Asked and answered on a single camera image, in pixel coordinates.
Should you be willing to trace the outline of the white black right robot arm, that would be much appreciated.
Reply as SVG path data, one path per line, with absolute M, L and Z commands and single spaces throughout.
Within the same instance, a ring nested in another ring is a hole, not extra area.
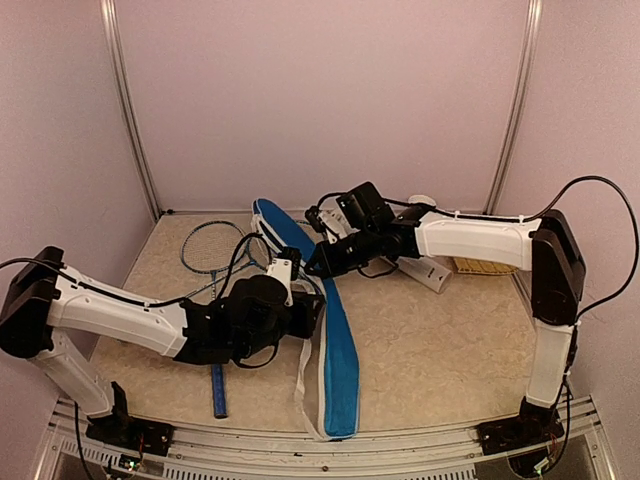
M 318 243 L 305 271 L 322 279 L 344 275 L 377 257 L 460 257 L 497 262 L 532 274 L 531 309 L 536 332 L 534 364 L 525 401 L 511 433 L 535 442 L 551 424 L 574 338 L 586 265 L 564 215 L 557 210 L 535 220 L 446 216 L 424 205 L 357 219 L 335 242 Z

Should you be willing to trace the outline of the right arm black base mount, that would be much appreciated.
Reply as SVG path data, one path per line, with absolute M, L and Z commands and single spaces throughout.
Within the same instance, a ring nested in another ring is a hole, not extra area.
M 484 455 L 541 444 L 565 434 L 556 406 L 538 407 L 525 398 L 516 416 L 480 423 L 476 430 Z

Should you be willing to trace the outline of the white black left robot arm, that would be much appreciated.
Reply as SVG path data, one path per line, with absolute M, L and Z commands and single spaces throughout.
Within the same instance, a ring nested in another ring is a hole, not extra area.
M 312 337 L 325 306 L 322 295 L 292 287 L 296 263 L 275 258 L 267 271 L 237 280 L 228 295 L 208 304 L 186 297 L 155 301 L 132 296 L 81 274 L 49 246 L 34 258 L 9 260 L 22 270 L 1 309 L 1 349 L 36 364 L 93 422 L 121 445 L 140 434 L 126 395 L 89 364 L 68 339 L 69 329 L 135 344 L 190 365 L 233 363 L 282 338 Z

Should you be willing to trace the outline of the blue racket cover bag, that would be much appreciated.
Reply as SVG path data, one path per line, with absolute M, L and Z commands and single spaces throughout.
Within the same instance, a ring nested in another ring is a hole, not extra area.
M 303 228 L 274 202 L 258 198 L 252 203 L 251 226 L 261 233 L 269 247 L 279 253 L 285 247 L 297 248 L 307 263 L 316 243 Z M 319 333 L 302 344 L 294 402 L 307 432 L 318 441 L 338 441 L 355 436 L 360 418 L 359 358 L 340 294 L 332 279 L 305 280 L 326 300 L 318 321 Z M 312 354 L 318 354 L 316 416 L 307 415 L 305 373 Z

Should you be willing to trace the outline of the white shuttlecock tube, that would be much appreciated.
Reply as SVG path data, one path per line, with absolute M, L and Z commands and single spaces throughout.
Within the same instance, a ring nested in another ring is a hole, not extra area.
M 441 294 L 453 278 L 453 272 L 429 257 L 399 258 L 399 270 L 437 294 Z

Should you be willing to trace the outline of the blue badminton racket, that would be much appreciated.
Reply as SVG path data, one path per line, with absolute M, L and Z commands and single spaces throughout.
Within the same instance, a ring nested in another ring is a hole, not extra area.
M 248 268 L 265 271 L 268 258 L 264 256 L 264 253 L 269 253 L 269 250 L 261 247 L 256 239 L 247 240 L 243 246 L 242 254 L 234 263 L 234 266 L 232 268 L 225 268 L 219 273 L 219 276 L 224 275 L 224 278 L 230 278 L 232 274 L 238 274 Z M 211 380 L 214 417 L 216 419 L 225 419 L 228 417 L 228 413 L 225 377 L 222 365 L 214 364 L 211 367 Z
M 232 268 L 242 254 L 243 247 L 233 263 L 231 256 L 244 237 L 245 232 L 236 224 L 226 220 L 205 222 L 193 229 L 180 249 L 180 260 L 191 272 L 206 275 L 211 279 L 211 299 L 218 296 L 218 285 L 224 275 L 219 273 Z

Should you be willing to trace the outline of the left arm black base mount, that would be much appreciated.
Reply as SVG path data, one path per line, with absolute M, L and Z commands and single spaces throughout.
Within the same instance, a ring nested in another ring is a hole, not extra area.
M 114 396 L 109 414 L 104 417 L 88 417 L 86 437 L 108 445 L 135 450 L 139 454 L 166 457 L 173 439 L 171 424 L 131 416 L 125 391 L 111 383 Z

